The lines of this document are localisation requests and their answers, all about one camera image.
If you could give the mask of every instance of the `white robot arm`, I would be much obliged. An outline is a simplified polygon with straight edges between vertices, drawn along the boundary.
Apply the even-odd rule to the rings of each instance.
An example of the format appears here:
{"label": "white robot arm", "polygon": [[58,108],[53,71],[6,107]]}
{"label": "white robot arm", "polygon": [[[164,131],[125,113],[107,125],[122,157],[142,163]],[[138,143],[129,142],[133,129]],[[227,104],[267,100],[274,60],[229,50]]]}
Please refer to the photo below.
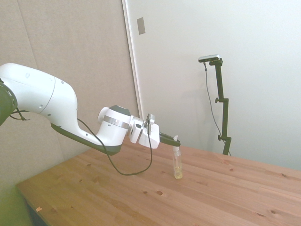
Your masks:
{"label": "white robot arm", "polygon": [[[103,146],[92,135],[79,128],[77,118],[77,98],[73,88],[66,82],[45,72],[17,64],[0,66],[0,125],[15,110],[27,110],[43,115],[57,132],[105,153]],[[128,109],[120,106],[103,108],[98,116],[101,124],[96,136],[106,146],[107,154],[114,155],[121,149],[125,135],[132,143],[157,148],[160,140],[169,141],[169,136],[160,134],[154,116],[144,121],[131,116]]]}

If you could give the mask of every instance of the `wood grain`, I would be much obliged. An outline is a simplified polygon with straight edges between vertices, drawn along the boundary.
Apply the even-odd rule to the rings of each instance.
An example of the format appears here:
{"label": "wood grain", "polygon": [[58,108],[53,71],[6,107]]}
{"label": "wood grain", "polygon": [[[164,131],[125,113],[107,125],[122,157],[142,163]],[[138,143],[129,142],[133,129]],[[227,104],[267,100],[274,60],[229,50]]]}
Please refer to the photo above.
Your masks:
{"label": "wood grain", "polygon": [[[17,185],[51,226],[301,226],[301,171],[182,147],[183,178],[172,148],[122,176],[88,150]],[[125,173],[143,170],[149,149],[125,140],[112,157]]]}

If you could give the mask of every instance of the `black cable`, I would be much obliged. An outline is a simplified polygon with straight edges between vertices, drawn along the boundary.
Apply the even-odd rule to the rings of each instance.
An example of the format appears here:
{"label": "black cable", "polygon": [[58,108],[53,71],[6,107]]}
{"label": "black cable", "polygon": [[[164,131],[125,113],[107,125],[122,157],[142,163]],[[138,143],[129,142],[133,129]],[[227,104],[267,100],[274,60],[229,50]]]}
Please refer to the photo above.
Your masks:
{"label": "black cable", "polygon": [[216,121],[215,121],[214,114],[213,114],[212,104],[211,104],[211,98],[210,98],[210,94],[209,94],[209,90],[208,90],[207,67],[206,67],[206,63],[205,63],[205,62],[203,62],[203,63],[204,63],[204,66],[205,66],[205,73],[206,73],[206,88],[207,88],[207,93],[208,93],[208,97],[209,97],[209,103],[210,103],[211,114],[212,114],[214,123],[215,123],[215,125],[216,125],[216,127],[217,127],[217,129],[218,129],[218,132],[220,133],[220,136],[222,136],[222,133],[221,133],[221,131],[220,131],[220,128],[218,127],[218,125],[217,125],[217,123],[216,123]]}
{"label": "black cable", "polygon": [[[16,119],[16,120],[22,120],[22,121],[28,121],[28,120],[30,120],[30,119],[25,119],[25,118],[22,116],[22,114],[21,114],[21,112],[29,112],[29,111],[26,111],[26,110],[19,110],[18,108],[16,108],[16,109],[17,109],[17,111],[12,112],[12,113],[10,114],[10,117],[11,117],[11,118]],[[19,113],[19,115],[20,115],[20,117],[21,117],[20,119],[11,116],[12,114],[16,114],[16,113]]]}
{"label": "black cable", "polygon": [[121,175],[123,175],[123,176],[137,175],[137,174],[140,174],[140,173],[145,172],[146,170],[148,170],[148,169],[151,167],[151,163],[152,163],[152,148],[151,148],[151,139],[150,139],[150,131],[149,131],[149,126],[150,126],[150,121],[149,121],[149,120],[148,120],[148,122],[147,122],[147,134],[148,134],[149,143],[150,143],[150,164],[149,164],[149,166],[148,166],[146,169],[144,169],[144,170],[142,170],[142,171],[140,171],[140,172],[137,172],[137,173],[130,173],[130,174],[122,173],[122,172],[120,172],[120,171],[116,168],[116,166],[115,166],[114,163],[112,162],[110,156],[108,155],[108,152],[107,152],[107,149],[106,149],[104,143],[103,143],[103,142],[102,142],[102,141],[101,141],[101,140],[93,133],[93,131],[89,128],[89,126],[87,126],[87,124],[85,124],[85,123],[84,123],[82,120],[80,120],[80,119],[77,119],[77,120],[80,121],[81,123],[83,123],[83,124],[85,125],[85,127],[93,134],[93,136],[94,136],[94,137],[95,137],[95,138],[103,145],[104,151],[105,151],[106,155],[108,156],[108,158],[109,158],[109,160],[110,160],[112,166],[113,166],[114,169],[115,169],[118,173],[120,173]]}

